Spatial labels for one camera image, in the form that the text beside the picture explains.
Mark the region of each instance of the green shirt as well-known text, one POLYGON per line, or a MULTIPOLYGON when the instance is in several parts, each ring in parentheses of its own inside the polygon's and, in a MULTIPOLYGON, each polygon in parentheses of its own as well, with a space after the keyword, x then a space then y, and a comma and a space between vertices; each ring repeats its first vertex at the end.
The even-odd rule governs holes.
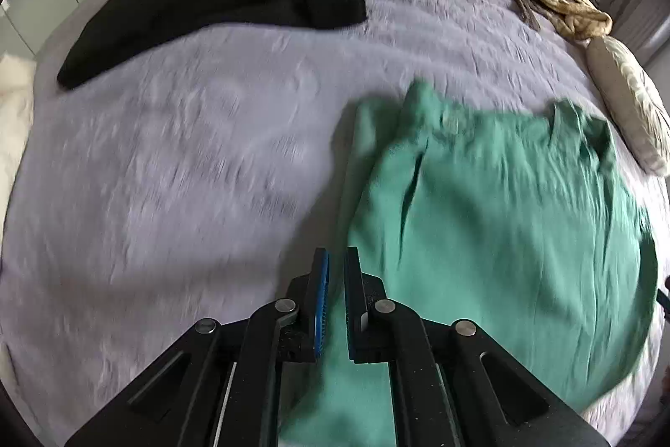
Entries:
MULTIPOLYGON (((428 320, 474 320, 575 411, 637 365, 657 279, 649 220, 607 123, 569 101, 548 117, 482 112, 415 82, 401 108, 364 102, 347 227, 390 298, 428 320)), ((330 301, 322 362, 281 437, 394 446, 387 366, 348 360, 337 272, 330 301)))

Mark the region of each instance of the white pillow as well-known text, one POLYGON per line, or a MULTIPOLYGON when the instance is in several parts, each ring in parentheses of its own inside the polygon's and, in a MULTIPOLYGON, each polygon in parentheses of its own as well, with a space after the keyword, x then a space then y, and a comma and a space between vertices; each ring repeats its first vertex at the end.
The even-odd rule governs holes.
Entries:
POLYGON ((599 36, 588 45, 586 61, 640 167, 659 177, 670 175, 670 119, 635 56, 620 41, 599 36))

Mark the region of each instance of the metal screw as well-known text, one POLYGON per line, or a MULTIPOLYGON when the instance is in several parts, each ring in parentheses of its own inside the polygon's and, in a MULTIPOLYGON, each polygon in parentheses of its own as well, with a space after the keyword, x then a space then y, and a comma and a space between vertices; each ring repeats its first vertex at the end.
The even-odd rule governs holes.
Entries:
POLYGON ((469 320, 459 320, 456 323, 456 331, 462 336, 470 337, 475 335, 477 332, 477 327, 469 320))
POLYGON ((296 302, 289 300, 288 298, 283 300, 277 300, 275 303, 275 309, 280 313, 290 313, 296 308, 296 302))
POLYGON ((196 332, 212 333, 216 330, 216 320, 213 318, 201 318, 196 322, 196 332))
POLYGON ((380 313, 393 313, 395 303, 391 302, 391 300, 377 300, 374 302, 374 308, 380 313))

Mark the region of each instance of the pillow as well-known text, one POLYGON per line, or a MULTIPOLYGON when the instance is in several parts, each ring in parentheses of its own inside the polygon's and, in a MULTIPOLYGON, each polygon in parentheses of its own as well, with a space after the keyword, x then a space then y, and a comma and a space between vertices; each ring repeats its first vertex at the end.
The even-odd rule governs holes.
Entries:
POLYGON ((599 36, 588 45, 586 61, 640 167, 659 177, 670 175, 670 119, 635 56, 620 41, 599 36))

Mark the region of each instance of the gray bed sheet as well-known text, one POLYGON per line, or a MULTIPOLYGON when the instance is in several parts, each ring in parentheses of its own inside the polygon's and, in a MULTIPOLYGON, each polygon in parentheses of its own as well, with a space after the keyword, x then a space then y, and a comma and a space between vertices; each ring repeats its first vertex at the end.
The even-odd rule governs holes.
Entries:
MULTIPOLYGON (((356 102, 400 100, 415 76, 480 108, 541 112, 567 97, 607 117, 581 46, 511 0, 366 0, 337 32, 219 25, 60 93, 56 73, 86 0, 39 55, 32 134, 13 189, 0 326, 22 396, 56 444, 194 321, 245 318, 331 246, 356 102)), ((668 198, 616 134, 668 274, 668 198)), ((655 366, 585 417, 611 442, 655 366)))

